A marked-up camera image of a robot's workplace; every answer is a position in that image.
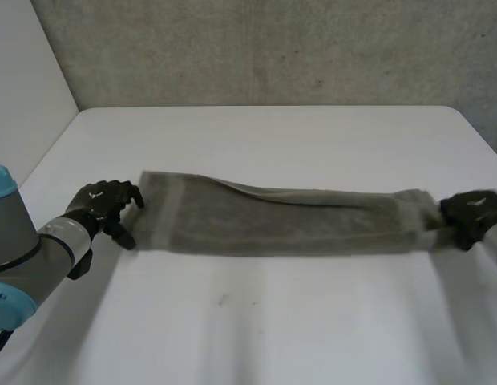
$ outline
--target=cable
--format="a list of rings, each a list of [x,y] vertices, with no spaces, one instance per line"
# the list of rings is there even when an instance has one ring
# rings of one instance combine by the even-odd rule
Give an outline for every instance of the cable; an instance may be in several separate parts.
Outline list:
[[[13,333],[13,331],[2,331],[0,333],[0,352],[2,351],[2,348],[5,347]]]

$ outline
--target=white wall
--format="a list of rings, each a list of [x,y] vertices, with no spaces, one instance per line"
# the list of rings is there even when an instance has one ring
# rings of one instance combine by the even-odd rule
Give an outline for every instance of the white wall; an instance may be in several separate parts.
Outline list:
[[[21,184],[78,110],[29,0],[0,0],[0,163]]]

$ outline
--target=folded towel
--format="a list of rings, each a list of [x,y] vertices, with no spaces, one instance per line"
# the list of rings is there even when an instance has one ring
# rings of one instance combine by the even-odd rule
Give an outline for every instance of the folded towel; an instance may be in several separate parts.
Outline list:
[[[421,190],[396,193],[257,188],[144,172],[145,210],[126,227],[139,249],[233,256],[333,256],[431,249],[445,228]]]

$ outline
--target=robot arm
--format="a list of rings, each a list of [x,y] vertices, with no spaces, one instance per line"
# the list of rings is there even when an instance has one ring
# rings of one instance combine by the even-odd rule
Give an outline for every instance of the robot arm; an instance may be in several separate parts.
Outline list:
[[[8,170],[0,166],[0,348],[44,303],[65,277],[77,279],[91,266],[91,243],[105,232],[125,249],[135,240],[120,224],[120,212],[143,198],[130,182],[83,187],[66,212],[39,231]]]

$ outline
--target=white table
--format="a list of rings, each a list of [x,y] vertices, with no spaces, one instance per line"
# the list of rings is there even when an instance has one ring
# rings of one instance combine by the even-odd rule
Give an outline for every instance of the white table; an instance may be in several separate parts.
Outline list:
[[[438,199],[497,189],[497,155],[446,107],[155,107],[79,114],[22,195],[41,226],[82,185],[143,170]],[[497,269],[478,250],[94,250],[0,354],[1,385],[497,383]]]

